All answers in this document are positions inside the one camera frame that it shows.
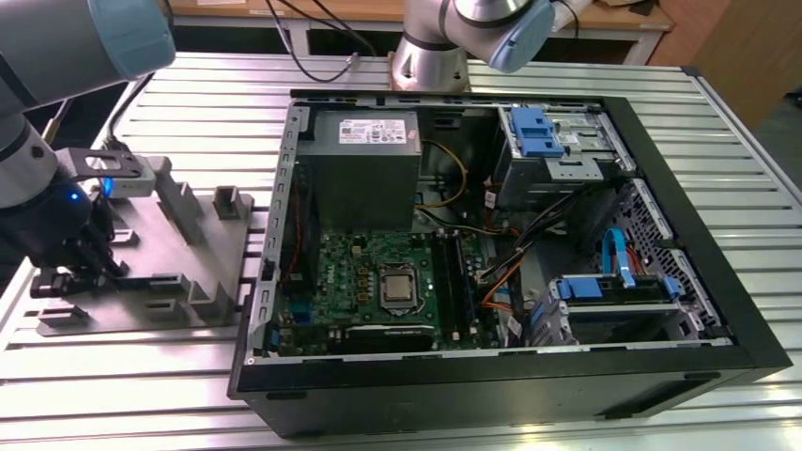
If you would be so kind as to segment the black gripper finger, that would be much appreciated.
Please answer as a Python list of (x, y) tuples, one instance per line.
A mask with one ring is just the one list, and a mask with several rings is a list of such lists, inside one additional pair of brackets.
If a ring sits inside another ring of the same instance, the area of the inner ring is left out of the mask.
[(95, 224), (95, 228), (95, 237), (98, 241), (96, 249), (104, 273), (112, 278), (122, 278), (127, 275), (128, 267), (126, 263), (118, 263), (114, 259), (114, 223), (110, 221), (99, 222)]
[(74, 278), (70, 272), (42, 268), (32, 278), (30, 295), (34, 299), (63, 298), (72, 294)]

